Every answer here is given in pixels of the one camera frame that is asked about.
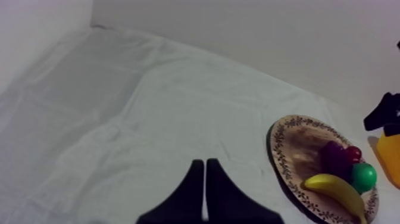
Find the green fruit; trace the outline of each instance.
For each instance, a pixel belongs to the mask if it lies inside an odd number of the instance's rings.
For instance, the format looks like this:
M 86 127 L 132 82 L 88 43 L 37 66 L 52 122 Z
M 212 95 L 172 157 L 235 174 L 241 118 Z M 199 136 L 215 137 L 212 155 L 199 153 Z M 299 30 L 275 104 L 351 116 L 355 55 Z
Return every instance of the green fruit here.
M 376 184 L 376 171 L 368 163 L 357 163 L 353 165 L 353 183 L 351 184 L 359 194 L 371 190 Z

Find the red grape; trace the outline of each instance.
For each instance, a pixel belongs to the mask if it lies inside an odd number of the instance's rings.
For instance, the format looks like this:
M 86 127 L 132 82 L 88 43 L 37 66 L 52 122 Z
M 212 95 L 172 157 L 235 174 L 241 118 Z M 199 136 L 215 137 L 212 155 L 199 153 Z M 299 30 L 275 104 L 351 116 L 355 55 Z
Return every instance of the red grape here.
M 355 146 L 350 146 L 346 149 L 347 157 L 353 162 L 353 163 L 359 163 L 362 152 L 359 148 Z

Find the banana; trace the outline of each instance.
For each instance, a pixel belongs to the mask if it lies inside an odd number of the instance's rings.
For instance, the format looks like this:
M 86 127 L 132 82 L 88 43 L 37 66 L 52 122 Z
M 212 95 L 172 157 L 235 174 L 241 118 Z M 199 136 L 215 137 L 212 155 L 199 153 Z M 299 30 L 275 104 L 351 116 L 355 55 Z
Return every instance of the banana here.
M 357 191 L 345 180 L 330 174 L 317 174 L 304 182 L 304 187 L 311 191 L 332 197 L 347 211 L 360 219 L 360 224 L 367 224 L 364 216 L 364 202 Z

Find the white tablecloth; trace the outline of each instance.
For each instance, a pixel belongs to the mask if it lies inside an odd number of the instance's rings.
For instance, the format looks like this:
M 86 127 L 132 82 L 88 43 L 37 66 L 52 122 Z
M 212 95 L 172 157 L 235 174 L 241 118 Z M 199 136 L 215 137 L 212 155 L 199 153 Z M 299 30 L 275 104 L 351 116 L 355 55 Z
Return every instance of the white tablecloth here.
M 398 223 L 400 191 L 369 146 L 368 112 L 168 39 L 78 33 L 0 96 L 0 223 L 132 224 L 173 192 L 192 159 L 211 157 L 286 223 L 311 223 L 266 153 L 268 129 L 288 114 L 320 119 L 361 147 L 379 174 L 374 223 Z

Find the dark purple fruit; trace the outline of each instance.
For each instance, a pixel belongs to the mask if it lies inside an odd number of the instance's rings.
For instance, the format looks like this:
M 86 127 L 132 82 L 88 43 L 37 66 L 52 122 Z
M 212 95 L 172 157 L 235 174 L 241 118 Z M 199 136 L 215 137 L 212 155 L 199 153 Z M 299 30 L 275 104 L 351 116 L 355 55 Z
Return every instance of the dark purple fruit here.
M 338 176 L 348 183 L 352 182 L 353 164 L 342 146 L 330 141 L 320 150 L 320 154 L 325 172 Z

